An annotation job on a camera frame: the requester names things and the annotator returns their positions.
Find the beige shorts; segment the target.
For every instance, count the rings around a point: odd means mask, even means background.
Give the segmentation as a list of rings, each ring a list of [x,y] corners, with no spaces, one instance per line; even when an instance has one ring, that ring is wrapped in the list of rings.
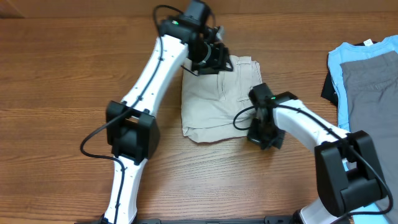
[[[250,90],[262,83],[259,62],[251,57],[230,56],[234,70],[195,76],[183,72],[182,134],[194,142],[217,142],[247,136],[253,110]]]

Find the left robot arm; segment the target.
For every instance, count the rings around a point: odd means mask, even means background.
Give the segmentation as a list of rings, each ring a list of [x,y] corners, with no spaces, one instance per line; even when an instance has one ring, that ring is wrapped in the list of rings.
[[[203,1],[191,1],[185,11],[158,21],[152,13],[157,38],[136,84],[120,102],[106,109],[107,142],[112,147],[114,179],[102,223],[134,223],[137,193],[145,164],[160,140],[156,115],[175,73],[190,60],[194,75],[233,71],[223,27],[207,25],[212,11]]]

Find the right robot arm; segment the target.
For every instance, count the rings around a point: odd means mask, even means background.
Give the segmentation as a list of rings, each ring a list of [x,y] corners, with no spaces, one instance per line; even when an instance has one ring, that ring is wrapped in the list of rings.
[[[265,223],[349,223],[358,210],[388,198],[382,215],[394,204],[370,135],[350,133],[310,111],[290,92],[273,95],[262,83],[248,94],[256,115],[248,139],[261,149],[281,148],[285,133],[315,156],[318,198],[293,215],[266,217]]]

